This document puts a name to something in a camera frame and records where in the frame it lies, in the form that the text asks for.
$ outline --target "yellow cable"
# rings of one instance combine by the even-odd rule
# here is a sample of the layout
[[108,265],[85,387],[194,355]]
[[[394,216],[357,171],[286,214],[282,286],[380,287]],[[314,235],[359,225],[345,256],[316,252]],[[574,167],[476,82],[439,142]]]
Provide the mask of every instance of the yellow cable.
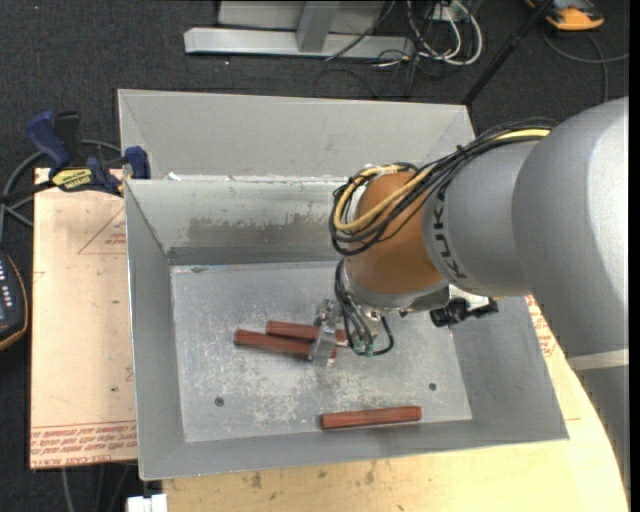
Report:
[[[397,172],[399,170],[399,168],[396,167],[396,166],[392,166],[392,167],[395,167],[395,169],[392,172]],[[381,202],[379,202],[375,207],[373,207],[371,210],[369,210],[367,213],[365,213],[362,217],[359,217],[358,219],[354,220],[353,222],[345,224],[340,220],[342,218],[342,211],[344,209],[344,205],[347,202],[347,198],[350,197],[351,193],[353,193],[353,190],[355,190],[357,188],[353,184],[350,185],[349,187],[347,187],[347,190],[345,190],[345,192],[340,196],[340,199],[338,200],[338,205],[336,206],[336,212],[335,212],[335,215],[333,217],[333,223],[335,225],[335,228],[337,230],[340,230],[340,231],[352,231],[352,230],[356,230],[356,229],[358,229],[358,228],[360,228],[362,226],[365,226],[371,219],[373,219],[376,215],[378,215],[380,212],[382,212],[393,201],[395,201],[399,197],[403,196],[404,194],[408,193],[409,191],[413,190],[418,185],[418,183],[427,174],[429,174],[429,172],[431,172],[432,168],[433,168],[433,166],[428,167],[427,169],[425,169],[421,173],[417,174],[415,176],[415,178],[413,178],[411,181],[408,181],[403,187],[399,188],[393,194],[388,196],[386,199],[384,199]],[[366,173],[366,171],[364,171],[363,173],[359,174],[358,177],[360,177],[360,176],[371,176],[372,174],[383,174],[381,172],[366,173],[366,174],[365,173]]]
[[550,132],[551,130],[547,130],[545,128],[531,128],[529,130],[520,130],[517,132],[505,133],[492,140],[503,140],[509,139],[511,137],[544,137]]

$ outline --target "metal base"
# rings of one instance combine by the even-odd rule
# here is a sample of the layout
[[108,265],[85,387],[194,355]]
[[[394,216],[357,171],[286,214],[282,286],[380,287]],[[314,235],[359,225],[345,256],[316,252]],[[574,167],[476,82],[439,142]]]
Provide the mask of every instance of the metal base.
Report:
[[422,407],[421,423],[471,420],[453,340],[427,313],[389,318],[397,346],[388,354],[367,359],[342,347],[324,368],[233,344],[236,329],[262,331],[270,319],[310,323],[318,298],[332,296],[332,261],[170,272],[187,442],[293,439],[318,432],[321,413],[403,405]]
[[[185,32],[184,44],[186,53],[330,57],[351,44],[356,37],[328,34],[322,50],[303,52],[298,47],[295,32],[192,28]],[[398,52],[412,51],[413,44],[404,37],[367,36],[343,57],[376,59],[384,52],[384,58],[393,60],[398,58]]]
[[[296,30],[308,2],[223,0],[216,25],[258,30]],[[385,2],[341,1],[329,32],[362,34],[380,15]]]

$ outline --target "black pole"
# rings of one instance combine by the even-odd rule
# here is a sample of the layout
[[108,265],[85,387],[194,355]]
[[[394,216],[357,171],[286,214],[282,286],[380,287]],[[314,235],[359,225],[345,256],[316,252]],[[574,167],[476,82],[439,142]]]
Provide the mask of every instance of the black pole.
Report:
[[491,80],[491,77],[500,69],[500,66],[504,64],[504,61],[507,60],[513,50],[518,47],[522,38],[525,37],[529,30],[531,30],[531,27],[547,13],[553,1],[554,0],[544,0],[535,8],[533,14],[529,16],[527,21],[517,31],[511,33],[491,64],[489,64],[489,67],[482,73],[476,84],[464,97],[462,100],[463,105],[471,106],[471,103],[476,99],[478,94],[480,94],[484,86],[487,85],[487,82]]

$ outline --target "red wooden stick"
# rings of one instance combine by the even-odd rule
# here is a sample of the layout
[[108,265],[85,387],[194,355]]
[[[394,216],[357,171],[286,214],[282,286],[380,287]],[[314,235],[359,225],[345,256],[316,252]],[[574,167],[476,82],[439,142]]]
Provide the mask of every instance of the red wooden stick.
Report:
[[[309,356],[309,349],[311,348],[311,344],[307,340],[271,336],[269,334],[246,331],[244,329],[236,330],[233,335],[233,342],[243,347],[256,348],[266,352],[278,352],[303,359]],[[334,357],[336,357],[335,349],[331,353],[331,358]]]
[[[294,324],[291,322],[278,322],[269,320],[266,327],[267,334],[284,336],[286,338],[301,338],[313,341],[318,337],[318,327],[313,325]],[[336,331],[336,340],[343,343],[347,340],[347,334],[343,329]]]
[[422,408],[416,406],[369,409],[364,411],[334,412],[320,415],[322,430],[336,428],[370,427],[419,421]]

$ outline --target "black device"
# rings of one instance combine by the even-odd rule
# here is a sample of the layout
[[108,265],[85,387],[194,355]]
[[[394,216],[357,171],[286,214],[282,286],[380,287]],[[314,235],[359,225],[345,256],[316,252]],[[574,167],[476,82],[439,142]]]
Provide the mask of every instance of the black device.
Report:
[[13,260],[0,249],[0,351],[24,336],[28,321],[24,282]]
[[483,318],[498,312],[498,304],[489,297],[489,304],[475,309],[469,309],[469,304],[463,298],[456,298],[440,309],[429,312],[431,321],[436,327],[451,327],[469,317]]

